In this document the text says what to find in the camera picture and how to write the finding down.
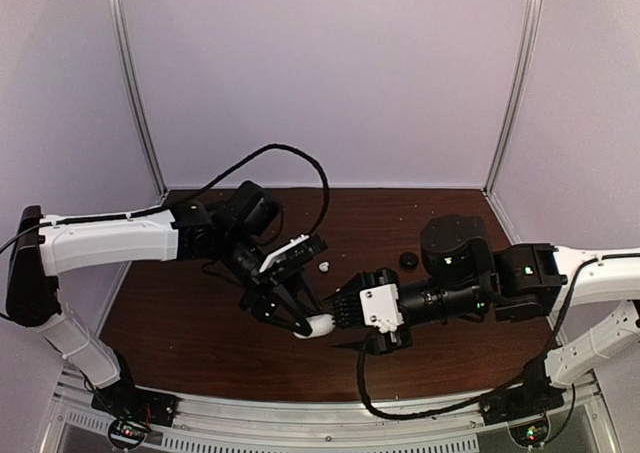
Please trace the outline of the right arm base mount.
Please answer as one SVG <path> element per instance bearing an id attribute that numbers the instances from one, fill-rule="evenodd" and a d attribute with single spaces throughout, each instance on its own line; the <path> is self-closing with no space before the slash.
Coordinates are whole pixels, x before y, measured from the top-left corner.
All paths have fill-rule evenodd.
<path id="1" fill-rule="evenodd" d="M 482 400 L 479 406 L 486 426 L 506 423 L 515 445 L 531 450 L 543 446 L 551 438 L 548 413 L 564 404 L 561 389 L 522 385 Z"/>

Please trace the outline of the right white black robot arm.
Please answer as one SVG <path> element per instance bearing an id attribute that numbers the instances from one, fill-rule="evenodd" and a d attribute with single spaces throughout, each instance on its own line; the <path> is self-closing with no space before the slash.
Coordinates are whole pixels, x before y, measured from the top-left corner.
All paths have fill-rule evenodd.
<path id="1" fill-rule="evenodd" d="M 518 243 L 495 252 L 478 216 L 433 218 L 420 233 L 427 279 L 401 284 L 389 268 L 355 275 L 326 300 L 340 329 L 372 328 L 362 345 L 386 354 L 411 343 L 411 329 L 450 319 L 483 321 L 492 312 L 511 323 L 552 316 L 561 329 L 571 305 L 616 302 L 597 325 L 566 346 L 549 340 L 524 368 L 513 392 L 519 413 L 551 397 L 639 338 L 639 251 L 583 250 Z"/>

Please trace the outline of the black earbud charging case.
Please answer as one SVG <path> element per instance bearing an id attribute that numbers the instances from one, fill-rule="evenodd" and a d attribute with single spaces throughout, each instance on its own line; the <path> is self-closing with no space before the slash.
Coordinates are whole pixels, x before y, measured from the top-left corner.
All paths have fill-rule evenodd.
<path id="1" fill-rule="evenodd" d="M 418 255 L 410 251 L 401 253 L 398 261 L 400 268 L 407 271 L 415 271 L 419 262 Z"/>

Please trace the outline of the white earbud charging case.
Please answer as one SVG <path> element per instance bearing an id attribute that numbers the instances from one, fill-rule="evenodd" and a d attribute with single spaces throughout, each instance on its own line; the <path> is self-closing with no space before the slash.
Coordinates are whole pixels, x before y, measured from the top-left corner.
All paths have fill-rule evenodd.
<path id="1" fill-rule="evenodd" d="M 307 340 L 324 337 L 332 333 L 335 329 L 334 317 L 329 313 L 308 317 L 307 322 L 311 327 L 311 333 L 309 335 L 294 333 L 296 338 Z"/>

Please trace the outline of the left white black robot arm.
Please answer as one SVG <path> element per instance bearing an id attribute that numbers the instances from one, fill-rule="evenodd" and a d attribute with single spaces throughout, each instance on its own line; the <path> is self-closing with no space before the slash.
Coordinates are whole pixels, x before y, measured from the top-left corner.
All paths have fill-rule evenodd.
<path id="1" fill-rule="evenodd" d="M 334 328 L 304 267 L 326 248 L 314 232 L 271 253 L 257 239 L 281 213 L 273 196 L 246 181 L 226 200 L 195 200 L 149 211 L 97 217 L 45 216 L 39 206 L 23 211 L 10 251 L 6 319 L 37 330 L 62 358 L 83 373 L 123 417 L 137 415 L 144 397 L 125 360 L 102 343 L 58 298 L 62 273 L 121 262 L 222 263 L 244 291 L 240 306 L 257 320 L 307 339 Z"/>

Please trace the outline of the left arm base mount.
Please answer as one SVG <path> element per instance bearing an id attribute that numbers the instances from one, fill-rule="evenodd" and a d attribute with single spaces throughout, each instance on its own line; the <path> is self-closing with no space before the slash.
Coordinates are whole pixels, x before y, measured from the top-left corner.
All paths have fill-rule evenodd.
<path id="1" fill-rule="evenodd" d="M 113 417 L 107 439 L 117 450 L 129 451 L 158 439 L 157 427 L 171 427 L 178 403 L 175 395 L 137 388 L 132 400 L 108 399 L 104 393 L 94 392 L 91 407 Z"/>

